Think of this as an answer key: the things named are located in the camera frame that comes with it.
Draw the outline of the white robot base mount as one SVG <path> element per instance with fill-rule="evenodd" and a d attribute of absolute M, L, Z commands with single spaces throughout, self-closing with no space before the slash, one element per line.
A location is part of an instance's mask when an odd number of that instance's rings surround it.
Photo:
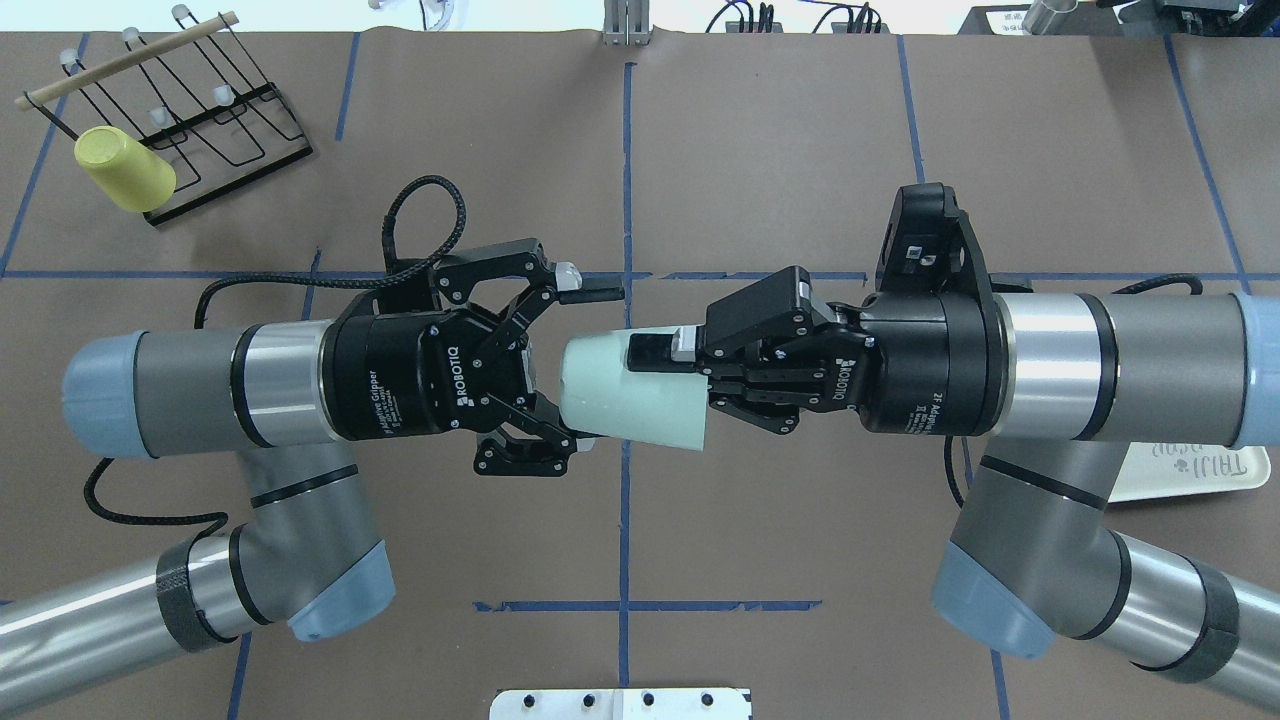
<path fill-rule="evenodd" d="M 753 719 L 749 689 L 649 687 L 502 691 L 489 719 Z"/>

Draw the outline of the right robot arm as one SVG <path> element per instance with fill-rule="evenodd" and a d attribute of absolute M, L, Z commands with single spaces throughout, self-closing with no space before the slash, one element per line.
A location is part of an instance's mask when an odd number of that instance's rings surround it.
<path fill-rule="evenodd" d="M 699 325 L 636 332 L 622 363 L 776 434 L 854 410 L 872 432 L 988 436 L 934 580 L 941 618 L 1007 656 L 1097 642 L 1277 708 L 1277 594 L 1102 523 L 1133 443 L 1277 443 L 1275 297 L 1039 293 L 961 269 L 883 272 L 849 306 L 791 266 Z"/>

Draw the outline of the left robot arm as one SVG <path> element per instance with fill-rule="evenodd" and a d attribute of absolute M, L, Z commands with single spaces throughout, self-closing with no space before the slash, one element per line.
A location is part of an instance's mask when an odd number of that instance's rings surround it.
<path fill-rule="evenodd" d="M 535 389 L 529 327 L 547 309 L 625 299 L 517 240 L 422 260 L 383 243 L 387 274 L 333 281 L 334 319 L 140 331 L 86 345 L 61 383 L 99 465 L 97 516 L 196 525 L 161 553 L 3 607 L 3 716 L 284 623 L 302 642 L 360 626 L 396 597 L 355 441 L 471 430 L 481 474 L 561 477 L 589 437 Z M 141 516 L 106 509 L 111 461 L 230 451 L 253 511 Z"/>

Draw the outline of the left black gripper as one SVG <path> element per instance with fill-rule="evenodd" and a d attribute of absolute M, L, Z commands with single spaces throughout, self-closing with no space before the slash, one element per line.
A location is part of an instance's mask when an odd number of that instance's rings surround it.
<path fill-rule="evenodd" d="M 323 401 L 343 439 L 471 430 L 481 477 L 562 477 L 598 436 L 570 430 L 534 387 L 527 331 L 552 304 L 626 300 L 618 275 L 549 261 L 535 238 L 444 256 L 361 293 L 325 331 Z"/>

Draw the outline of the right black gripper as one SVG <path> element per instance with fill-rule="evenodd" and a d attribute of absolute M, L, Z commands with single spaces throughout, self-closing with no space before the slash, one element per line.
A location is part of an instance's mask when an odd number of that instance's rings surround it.
<path fill-rule="evenodd" d="M 707 309 L 700 325 L 646 328 L 626 346 L 636 373 L 699 373 L 708 405 L 786 436 L 801 413 L 855 413 L 874 433 L 982 436 L 1004 392 L 992 292 L 890 293 L 826 302 L 787 266 Z"/>

